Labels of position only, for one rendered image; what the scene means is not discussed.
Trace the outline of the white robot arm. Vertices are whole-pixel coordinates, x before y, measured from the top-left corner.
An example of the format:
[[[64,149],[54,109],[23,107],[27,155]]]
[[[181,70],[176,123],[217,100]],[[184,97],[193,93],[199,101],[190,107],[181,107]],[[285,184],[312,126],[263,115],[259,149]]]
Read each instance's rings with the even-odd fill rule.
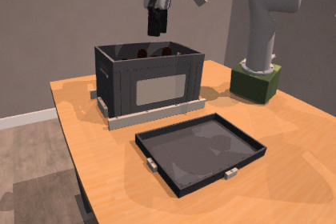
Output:
[[[242,61],[242,69],[253,75],[268,75],[274,72],[272,59],[275,20],[270,11],[296,13],[301,0],[248,0],[249,27],[246,48],[246,60]],[[272,58],[271,58],[272,57]]]

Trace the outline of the dark grey crate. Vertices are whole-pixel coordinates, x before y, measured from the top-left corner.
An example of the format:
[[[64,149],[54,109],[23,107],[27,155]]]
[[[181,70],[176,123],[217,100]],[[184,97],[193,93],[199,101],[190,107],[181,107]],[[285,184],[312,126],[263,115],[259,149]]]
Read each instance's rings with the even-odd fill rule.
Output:
[[[162,56],[163,47],[171,48],[171,56]],[[138,58],[138,49],[147,49],[147,58]],[[95,46],[94,53],[97,97],[109,118],[199,100],[202,52],[162,41]]]

